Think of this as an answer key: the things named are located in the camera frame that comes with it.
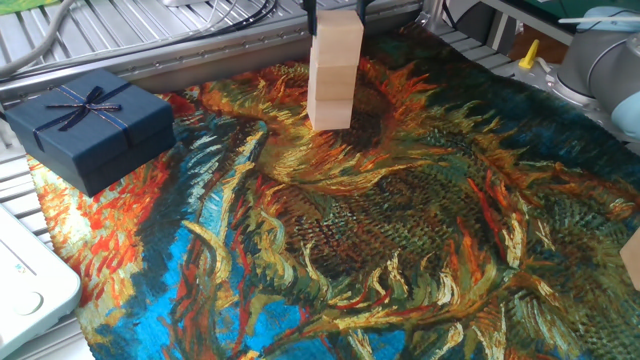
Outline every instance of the cable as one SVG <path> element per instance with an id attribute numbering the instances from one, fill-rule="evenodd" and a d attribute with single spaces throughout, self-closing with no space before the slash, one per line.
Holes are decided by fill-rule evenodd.
<path id="1" fill-rule="evenodd" d="M 456 22 L 453 20 L 453 16 L 451 15 L 451 11 L 449 11 L 449 6 L 447 5 L 447 0 L 444 0 L 442 2 L 442 10 L 444 10 L 447 18 L 449 18 L 449 22 L 451 22 L 451 27 L 453 28 L 453 30 L 458 30 L 458 24 L 456 24 Z"/>
<path id="2" fill-rule="evenodd" d="M 569 16 L 569 12 L 567 11 L 567 8 L 564 7 L 564 2 L 562 0 L 558 0 L 558 3 L 560 4 L 560 7 L 562 8 L 562 12 L 564 13 L 564 16 L 570 17 Z"/>
<path id="3" fill-rule="evenodd" d="M 49 24 L 49 30 L 44 37 L 44 40 L 36 46 L 31 52 L 24 55 L 23 57 L 16 59 L 2 67 L 0 67 L 0 78 L 7 77 L 14 72 L 22 69 L 23 67 L 31 64 L 32 62 L 38 60 L 47 50 L 51 48 L 51 45 L 56 40 L 56 35 L 58 33 L 58 28 L 62 23 L 62 20 L 67 15 L 67 10 L 75 3 L 76 0 L 64 0 L 58 12 L 53 16 L 51 20 L 51 24 Z"/>
<path id="4" fill-rule="evenodd" d="M 34 50 L 31 51 L 31 53 L 27 54 L 23 58 L 17 59 L 16 61 L 13 61 L 13 62 L 11 62 L 11 63 L 3 66 L 3 67 L 0 67 L 0 79 L 7 78 L 10 75 L 14 74 L 16 71 L 18 71 L 18 70 L 24 68 L 25 66 L 31 64 L 33 61 L 37 60 L 40 56 L 42 56 L 42 54 L 44 52 L 46 52 L 51 47 L 52 42 L 55 40 L 55 35 L 56 35 L 58 27 L 60 26 L 60 23 L 64 19 L 64 16 L 68 13 L 69 8 L 75 2 L 75 0 L 64 0 L 64 1 L 65 2 L 60 7 L 59 11 L 54 15 L 54 18 L 51 21 L 51 26 L 49 28 L 49 32 L 46 35 L 48 37 L 49 33 L 53 34 L 53 35 L 51 35 L 51 38 L 50 39 L 49 38 L 45 38 L 45 40 L 40 45 L 38 45 Z M 234 30 L 241 30 L 241 29 L 243 29 L 243 28 L 245 28 L 247 26 L 250 26 L 250 25 L 254 24 L 255 22 L 257 22 L 259 20 L 262 20 L 265 16 L 267 16 L 271 11 L 273 11 L 275 9 L 275 4 L 277 3 L 277 0 L 275 0 L 273 5 L 272 5 L 272 7 L 268 11 L 265 11 L 266 5 L 269 2 L 267 0 L 267 1 L 265 1 L 263 6 L 258 11 L 256 11 L 254 14 L 248 16 L 243 21 L 239 21 L 239 22 L 233 23 L 233 24 L 231 24 L 229 26 L 226 26 L 226 27 L 224 27 L 222 29 L 219 29 L 217 31 L 211 32 L 209 34 L 206 34 L 207 30 L 212 29 L 213 27 L 215 27 L 216 25 L 218 25 L 219 23 L 224 21 L 229 16 L 231 11 L 233 11 L 233 9 L 236 7 L 236 5 L 238 3 L 238 0 L 233 0 L 233 3 L 227 9 L 227 11 L 222 15 L 222 17 L 220 19 L 218 19 L 217 21 L 213 22 L 213 18 L 214 18 L 214 14 L 216 12 L 216 9 L 217 9 L 218 1 L 219 0 L 215 1 L 214 5 L 213 5 L 213 9 L 211 10 L 211 15 L 209 16 L 209 19 L 207 20 L 207 23 L 205 25 L 203 25 L 202 27 L 200 27 L 200 28 L 198 28 L 196 30 L 192 30 L 192 31 L 186 32 L 184 34 L 181 34 L 180 36 L 177 36 L 177 37 L 175 37 L 173 39 L 166 39 L 166 38 L 165 39 L 157 39 L 155 41 L 151 41 L 151 42 L 148 42 L 148 43 L 142 44 L 142 45 L 129 45 L 129 46 L 124 46 L 124 47 L 121 47 L 121 48 L 118 48 L 118 49 L 109 49 L 109 50 L 97 51 L 97 52 L 93 52 L 93 53 L 90 53 L 90 54 L 78 56 L 78 57 L 75 57 L 73 59 L 69 59 L 69 61 L 66 62 L 66 63 L 63 62 L 62 64 L 60 64 L 60 62 L 55 62 L 55 63 L 51 63 L 51 64 L 43 64 L 43 65 L 40 65 L 40 66 L 37 66 L 37 67 L 29 68 L 27 71 L 29 73 L 42 72 L 42 71 L 50 70 L 52 68 L 63 68 L 63 67 L 69 67 L 69 66 L 73 66 L 73 65 L 80 65 L 80 64 L 83 64 L 83 63 L 87 63 L 87 62 L 101 61 L 101 60 L 105 60 L 107 58 L 112 58 L 112 57 L 115 57 L 115 56 L 128 55 L 128 54 L 133 53 L 133 52 L 142 52 L 142 51 L 152 50 L 152 49 L 155 49 L 155 48 L 172 45 L 172 44 L 175 44 L 175 43 L 178 43 L 178 42 L 181 42 L 181 41 L 185 41 L 185 40 L 193 40 L 194 38 L 199 37 L 202 34 L 205 34 L 207 37 L 227 34 L 227 33 L 230 33 L 230 32 L 232 32 Z"/>
<path id="5" fill-rule="evenodd" d="M 607 18 L 613 18 L 614 16 L 617 16 L 617 15 L 620 15 L 620 14 L 624 14 L 624 13 L 640 15 L 640 12 L 637 12 L 637 11 L 633 11 L 633 10 L 620 10 L 620 11 L 618 11 L 618 12 L 614 13 L 614 14 L 611 14 L 611 15 L 610 15 L 610 16 L 608 16 Z M 588 32 L 588 31 L 591 31 L 591 30 L 593 30 L 593 28 L 595 28 L 596 26 L 600 25 L 600 23 L 601 23 L 601 22 L 602 22 L 602 21 L 598 21 L 598 22 L 594 23 L 593 25 L 591 25 L 590 27 L 588 27 L 587 29 L 585 29 L 585 30 L 580 30 L 580 29 L 578 29 L 578 30 L 576 30 L 576 34 L 584 34 L 584 33 Z"/>
<path id="6" fill-rule="evenodd" d="M 537 61 L 540 66 L 542 66 L 544 72 L 546 72 L 547 74 L 551 72 L 551 66 L 549 66 L 549 64 L 547 64 L 547 62 L 543 58 L 537 57 L 535 58 L 535 61 Z"/>

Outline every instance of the dark blue ribbon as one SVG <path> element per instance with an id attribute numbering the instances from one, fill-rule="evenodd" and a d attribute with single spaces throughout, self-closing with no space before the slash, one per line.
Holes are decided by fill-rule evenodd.
<path id="1" fill-rule="evenodd" d="M 78 124 L 82 119 L 84 119 L 90 112 L 95 113 L 106 121 L 110 122 L 114 126 L 118 127 L 122 130 L 125 139 L 127 140 L 127 145 L 132 147 L 131 136 L 129 135 L 129 127 L 127 124 L 123 123 L 117 117 L 109 114 L 107 111 L 120 111 L 122 110 L 122 105 L 120 104 L 103 104 L 103 102 L 109 100 L 110 98 L 118 95 L 119 93 L 126 90 L 130 83 L 126 83 L 122 86 L 117 87 L 115 90 L 110 91 L 104 95 L 102 95 L 103 89 L 99 86 L 96 86 L 87 94 L 85 98 L 76 94 L 75 92 L 69 90 L 68 88 L 61 86 L 57 88 L 65 95 L 69 96 L 73 100 L 77 101 L 76 104 L 55 104 L 55 105 L 47 105 L 48 108 L 62 108 L 62 107 L 70 107 L 76 108 L 76 110 L 62 115 L 59 118 L 49 121 L 48 123 L 38 126 L 33 130 L 33 137 L 36 139 L 36 144 L 38 144 L 38 148 L 40 151 L 44 152 L 42 148 L 42 142 L 40 141 L 40 132 L 50 129 L 58 124 L 65 123 L 58 129 L 58 131 L 67 131 Z"/>

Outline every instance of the fabric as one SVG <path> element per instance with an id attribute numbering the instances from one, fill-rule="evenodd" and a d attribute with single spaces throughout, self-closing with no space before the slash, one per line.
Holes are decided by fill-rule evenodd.
<path id="1" fill-rule="evenodd" d="M 96 359 L 640 353 L 640 161 L 417 26 L 367 39 L 352 126 L 308 66 L 159 95 L 178 144 L 93 199 L 31 161 Z"/>
<path id="2" fill-rule="evenodd" d="M 58 0 L 0 0 L 0 15 L 36 8 L 41 5 L 59 3 Z"/>

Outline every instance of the orange brushstroke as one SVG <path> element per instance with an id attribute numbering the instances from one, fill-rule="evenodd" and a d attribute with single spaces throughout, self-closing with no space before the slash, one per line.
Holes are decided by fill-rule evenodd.
<path id="1" fill-rule="evenodd" d="M 491 213 L 491 208 L 489 207 L 489 203 L 487 202 L 487 198 L 484 196 L 482 191 L 480 191 L 480 189 L 478 189 L 478 187 L 476 186 L 476 183 L 473 182 L 473 180 L 471 180 L 470 178 L 467 178 L 467 181 L 469 182 L 469 185 L 471 185 L 471 188 L 476 193 L 476 195 L 478 195 L 478 198 L 480 199 L 480 205 L 482 206 L 482 213 L 484 215 L 485 220 L 487 221 L 487 224 L 489 224 L 489 227 L 493 231 L 493 235 L 495 237 L 496 245 L 498 246 L 498 249 L 500 250 L 500 257 L 502 258 L 502 260 L 506 261 L 507 255 L 506 255 L 506 253 L 504 251 L 504 246 L 502 245 L 502 242 L 500 241 L 500 235 L 499 235 L 500 234 L 500 228 L 498 227 L 498 225 L 496 225 L 496 223 L 493 220 L 493 214 Z"/>
<path id="2" fill-rule="evenodd" d="M 476 285 L 478 281 L 482 279 L 482 270 L 480 269 L 480 266 L 478 266 L 478 259 L 476 258 L 476 254 L 478 254 L 478 243 L 471 237 L 469 231 L 464 227 L 462 218 L 460 217 L 458 217 L 458 227 L 464 236 L 464 239 L 462 240 L 462 248 L 466 254 L 467 265 L 469 266 L 469 271 L 471 271 L 473 284 Z"/>

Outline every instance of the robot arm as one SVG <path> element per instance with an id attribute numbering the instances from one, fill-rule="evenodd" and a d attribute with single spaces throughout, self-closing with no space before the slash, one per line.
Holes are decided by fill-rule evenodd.
<path id="1" fill-rule="evenodd" d="M 591 9 L 585 18 L 637 14 L 616 7 Z M 640 140 L 640 22 L 585 22 L 558 70 L 558 80 L 597 100 L 625 134 Z"/>

